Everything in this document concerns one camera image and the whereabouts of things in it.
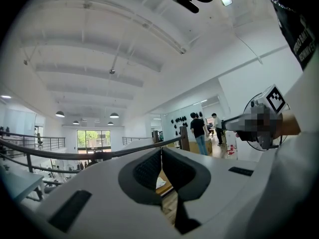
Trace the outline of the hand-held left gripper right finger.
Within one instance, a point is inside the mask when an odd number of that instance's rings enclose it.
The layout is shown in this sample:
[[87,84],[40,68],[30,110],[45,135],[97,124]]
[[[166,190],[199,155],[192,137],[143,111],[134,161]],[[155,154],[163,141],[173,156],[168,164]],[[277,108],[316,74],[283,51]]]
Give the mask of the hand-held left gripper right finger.
[[163,227],[164,235],[250,235],[269,178],[269,152],[253,162],[163,148],[162,167],[179,197],[175,226]]

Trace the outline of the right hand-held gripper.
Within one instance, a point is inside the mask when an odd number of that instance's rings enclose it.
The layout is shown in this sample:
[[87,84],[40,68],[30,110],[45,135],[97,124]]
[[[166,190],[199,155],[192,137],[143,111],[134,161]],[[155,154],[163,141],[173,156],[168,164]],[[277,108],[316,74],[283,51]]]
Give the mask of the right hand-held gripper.
[[[268,150],[276,148],[281,144],[281,140],[274,135],[277,130],[277,122],[280,115],[287,109],[287,102],[284,100],[278,87],[273,84],[264,92],[254,96],[245,107],[245,113],[250,114],[249,119],[253,122],[255,130],[252,138],[247,140],[248,144],[255,150]],[[238,115],[223,120],[222,129],[228,131],[245,131],[245,115]]]

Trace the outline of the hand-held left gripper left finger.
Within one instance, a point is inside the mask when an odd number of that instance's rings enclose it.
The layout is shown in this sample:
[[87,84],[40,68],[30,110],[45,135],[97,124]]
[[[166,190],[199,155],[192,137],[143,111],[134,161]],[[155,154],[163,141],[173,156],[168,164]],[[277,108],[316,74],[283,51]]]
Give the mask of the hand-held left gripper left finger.
[[134,178],[144,162],[161,170],[153,148],[95,164],[53,190],[32,220],[50,239],[175,239],[161,197]]

